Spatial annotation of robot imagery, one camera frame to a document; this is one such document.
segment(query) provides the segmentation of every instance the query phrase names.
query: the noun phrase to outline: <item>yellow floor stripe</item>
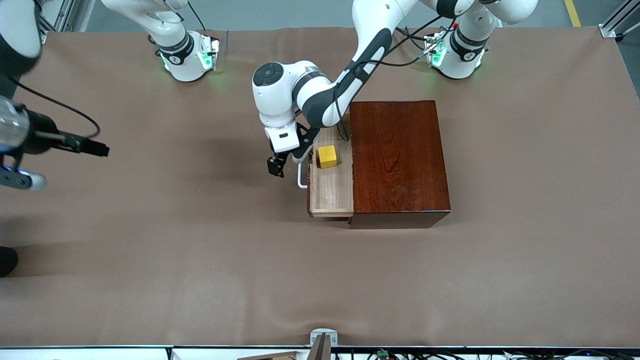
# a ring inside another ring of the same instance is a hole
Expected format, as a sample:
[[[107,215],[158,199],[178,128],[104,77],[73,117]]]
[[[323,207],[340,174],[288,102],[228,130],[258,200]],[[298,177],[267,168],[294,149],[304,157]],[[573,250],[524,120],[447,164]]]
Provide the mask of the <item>yellow floor stripe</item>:
[[[575,5],[573,4],[573,0],[564,0],[564,4],[566,5],[566,9],[569,12],[571,25],[573,25],[576,28],[582,26],[580,24],[580,18],[578,18],[578,12],[575,11]]]

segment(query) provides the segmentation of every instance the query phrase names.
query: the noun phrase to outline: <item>yellow wooden block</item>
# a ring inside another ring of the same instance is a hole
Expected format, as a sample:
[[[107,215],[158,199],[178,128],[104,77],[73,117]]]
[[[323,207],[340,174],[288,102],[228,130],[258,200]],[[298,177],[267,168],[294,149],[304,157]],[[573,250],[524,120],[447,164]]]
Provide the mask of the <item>yellow wooden block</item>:
[[[318,148],[318,162],[320,168],[330,168],[338,165],[338,156],[333,145]]]

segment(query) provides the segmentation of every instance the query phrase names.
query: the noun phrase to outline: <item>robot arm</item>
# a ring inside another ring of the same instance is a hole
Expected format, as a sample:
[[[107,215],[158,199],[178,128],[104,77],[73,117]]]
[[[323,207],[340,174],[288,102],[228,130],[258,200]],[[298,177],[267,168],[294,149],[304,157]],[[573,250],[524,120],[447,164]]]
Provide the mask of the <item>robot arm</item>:
[[[31,70],[42,52],[34,0],[0,0],[0,70],[21,76]]]
[[[38,32],[39,8],[34,0],[0,0],[0,73],[9,78],[31,70],[42,52]],[[0,96],[0,185],[39,190],[41,174],[20,168],[25,154],[41,154],[51,148],[107,156],[109,147],[83,136],[58,130],[48,116]],[[13,158],[11,165],[4,157]]]
[[[469,76],[479,65],[472,61],[477,54],[481,56],[484,45],[495,27],[495,18],[514,23],[528,17],[538,0],[420,0],[428,7],[436,10],[443,17],[455,18],[460,15],[474,17],[474,21],[483,20],[478,28],[480,34],[462,35],[461,22],[455,33],[450,33],[444,42],[463,43],[462,49],[449,49],[443,45],[443,52],[455,51],[460,55],[458,63],[462,63],[462,71],[457,63],[453,67],[455,76]],[[299,61],[294,64],[277,62],[260,66],[253,75],[253,98],[260,112],[260,121],[275,155],[268,159],[269,172],[276,176],[284,176],[282,169],[289,153],[293,160],[300,164],[307,156],[319,130],[322,127],[336,125],[341,114],[349,107],[353,98],[366,84],[378,66],[379,60],[387,54],[392,33],[398,22],[413,8],[417,0],[354,0],[352,7],[353,22],[358,34],[358,48],[349,65],[342,71],[336,81],[329,78],[310,61]],[[455,56],[448,56],[444,67],[438,68],[443,73],[447,64]],[[295,107],[298,107],[310,125],[306,129],[295,121]]]
[[[294,161],[301,163],[319,129],[340,121],[340,114],[346,111],[378,66],[370,61],[379,61],[386,55],[398,22],[417,1],[354,0],[352,14],[358,48],[334,82],[310,61],[289,65],[266,63],[255,71],[253,97],[276,157],[284,154],[286,161],[286,156],[292,152]],[[304,135],[296,124],[294,105],[311,126]],[[271,171],[275,167],[269,164],[270,172],[282,176],[283,164],[278,167],[279,171]]]
[[[164,67],[179,81],[194,81],[215,70],[220,42],[187,31],[176,10],[188,0],[102,0],[104,6],[142,26],[160,49]]]

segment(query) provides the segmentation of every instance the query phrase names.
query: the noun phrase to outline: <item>table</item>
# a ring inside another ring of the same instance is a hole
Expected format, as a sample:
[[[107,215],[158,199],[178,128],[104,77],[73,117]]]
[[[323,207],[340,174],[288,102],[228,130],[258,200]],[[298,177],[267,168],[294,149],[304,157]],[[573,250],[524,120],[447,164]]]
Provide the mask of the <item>table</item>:
[[[333,327],[351,345],[637,346],[640,105],[597,28],[497,29],[461,81],[381,67],[357,99],[437,102],[452,206],[384,231],[309,218],[292,162],[267,173],[252,100],[268,60],[335,78],[352,29],[229,33],[226,71],[196,83],[146,37],[51,33],[24,77],[98,119],[111,154],[28,157],[48,189],[1,190],[1,244],[20,254],[2,345],[294,344]]]

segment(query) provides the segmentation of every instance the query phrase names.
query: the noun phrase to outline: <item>floor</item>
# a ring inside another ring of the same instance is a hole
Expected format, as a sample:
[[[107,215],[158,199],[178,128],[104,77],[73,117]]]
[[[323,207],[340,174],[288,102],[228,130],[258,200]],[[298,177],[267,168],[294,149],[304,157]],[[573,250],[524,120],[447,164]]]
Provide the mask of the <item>floor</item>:
[[[201,16],[206,27],[216,30],[269,30],[302,27],[353,27],[351,1],[346,0],[274,0],[274,1],[220,1],[191,0],[190,3]],[[597,26],[602,23],[621,3],[621,0],[574,0],[582,26]],[[187,9],[181,11],[185,26],[199,28],[195,16]],[[622,29],[640,21],[640,12],[624,24]],[[425,19],[431,19],[435,12],[418,3],[401,25],[415,28]],[[572,26],[565,1],[539,0],[536,11],[527,20],[516,26],[523,27],[565,27]],[[101,1],[96,1],[87,31],[141,31],[133,21],[109,11]],[[620,52],[625,59],[630,77],[640,92],[640,29],[630,33],[622,43]]]

